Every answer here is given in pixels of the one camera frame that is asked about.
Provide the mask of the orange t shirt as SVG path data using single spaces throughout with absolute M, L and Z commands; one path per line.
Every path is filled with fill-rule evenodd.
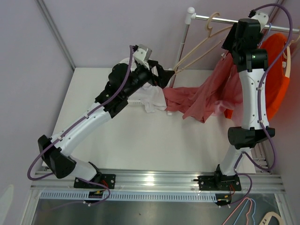
M 287 37 L 281 33 L 275 33 L 267 38 L 261 45 L 268 53 L 268 64 L 271 64 L 277 55 L 282 51 Z M 283 56 L 276 61 L 266 76 L 265 95 L 267 118 L 271 120 L 285 97 L 290 78 L 285 77 L 285 71 L 282 68 Z M 239 73 L 235 65 L 232 66 L 231 73 L 225 88 L 223 89 L 222 100 L 231 103 L 242 103 L 242 86 Z M 241 126 L 242 115 L 234 116 L 232 110 L 226 109 L 224 116 L 231 119 L 236 126 Z

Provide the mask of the beige plastic hanger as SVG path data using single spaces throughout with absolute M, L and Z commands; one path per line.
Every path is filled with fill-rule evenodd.
M 204 45 L 208 40 L 212 39 L 215 36 L 218 36 L 221 33 L 224 33 L 225 31 L 228 31 L 229 29 L 232 28 L 231 26 L 227 26 L 225 28 L 222 28 L 220 30 L 218 30 L 215 33 L 212 33 L 213 31 L 213 26 L 211 26 L 211 22 L 213 20 L 213 18 L 218 18 L 220 17 L 220 13 L 219 12 L 214 12 L 213 14 L 211 14 L 208 17 L 208 20 L 205 24 L 204 29 L 207 31 L 207 37 L 205 39 L 203 39 L 200 43 L 198 43 L 191 51 L 189 51 L 175 66 L 174 66 L 174 71 L 175 71 L 175 75 L 181 73 L 182 71 L 186 70 L 187 68 L 191 67 L 193 64 L 195 64 L 196 62 L 198 62 L 199 60 L 201 60 L 204 56 L 206 56 L 208 53 L 210 53 L 212 50 L 214 50 L 216 47 L 218 47 L 222 42 L 224 42 L 226 37 L 223 37 L 221 40 L 219 40 L 219 42 L 217 42 L 214 46 L 212 46 L 210 49 L 208 49 L 206 52 L 204 52 L 202 55 L 198 56 L 197 58 L 195 58 L 193 61 L 191 61 L 190 63 L 186 64 L 185 66 L 180 68 L 180 65 L 182 65 L 190 56 L 192 56 L 202 45 Z

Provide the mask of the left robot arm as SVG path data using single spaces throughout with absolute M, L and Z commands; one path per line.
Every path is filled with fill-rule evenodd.
M 129 97 L 144 84 L 164 88 L 174 73 L 173 70 L 164 70 L 154 60 L 150 60 L 149 68 L 137 65 L 135 70 L 126 63 L 115 65 L 105 89 L 84 115 L 51 137 L 39 137 L 41 158 L 52 174 L 58 179 L 71 175 L 84 179 L 90 188 L 98 187 L 101 182 L 99 169 L 91 162 L 75 159 L 71 156 L 72 152 L 92 131 L 120 113 L 128 105 Z

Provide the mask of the dark pink t shirt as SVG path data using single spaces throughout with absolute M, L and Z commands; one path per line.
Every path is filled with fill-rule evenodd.
M 222 56 L 212 74 L 196 88 L 165 88 L 166 110 L 183 113 L 182 118 L 193 117 L 201 123 L 212 116 L 213 104 L 222 100 L 223 89 L 234 65 L 231 54 Z

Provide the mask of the white t shirt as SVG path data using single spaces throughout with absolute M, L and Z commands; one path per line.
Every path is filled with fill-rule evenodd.
M 144 85 L 139 89 L 138 96 L 147 113 L 164 111 L 167 107 L 163 90 L 159 86 Z

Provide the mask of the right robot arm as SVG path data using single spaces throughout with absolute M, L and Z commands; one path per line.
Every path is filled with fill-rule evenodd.
M 240 19 L 232 26 L 222 45 L 231 54 L 239 73 L 243 116 L 240 127 L 228 129 L 230 147 L 214 172 L 213 184 L 220 190 L 239 185 L 236 172 L 243 153 L 275 135 L 275 129 L 269 127 L 265 103 L 264 73 L 268 69 L 268 55 L 265 49 L 257 47 L 263 37 L 263 27 L 263 20 L 256 15 Z

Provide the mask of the light pink tank top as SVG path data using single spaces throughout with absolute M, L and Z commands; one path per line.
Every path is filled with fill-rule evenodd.
M 241 116 L 243 113 L 242 103 L 231 103 L 224 100 L 218 100 L 213 104 L 213 116 L 219 116 L 221 113 L 224 113 L 225 110 L 232 110 L 234 116 Z

